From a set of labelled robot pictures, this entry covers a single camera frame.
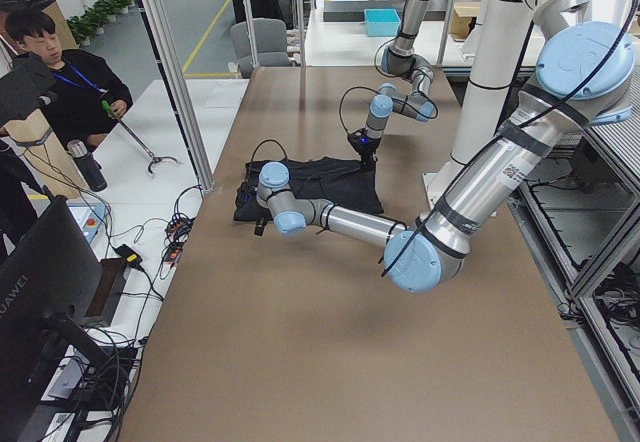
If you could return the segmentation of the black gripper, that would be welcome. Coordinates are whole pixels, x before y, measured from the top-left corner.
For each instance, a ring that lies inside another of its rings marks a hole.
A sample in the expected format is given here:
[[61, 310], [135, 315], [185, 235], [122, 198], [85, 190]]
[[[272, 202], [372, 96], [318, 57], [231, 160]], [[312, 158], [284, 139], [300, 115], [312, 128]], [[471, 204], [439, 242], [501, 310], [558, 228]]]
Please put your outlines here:
[[370, 169], [375, 166], [375, 152], [379, 147], [378, 138], [370, 137], [365, 131], [354, 131], [347, 134], [347, 141], [359, 154], [363, 169]]
[[268, 210], [257, 202], [257, 186], [241, 184], [237, 190], [237, 220], [254, 222], [254, 234], [262, 236], [268, 223]]

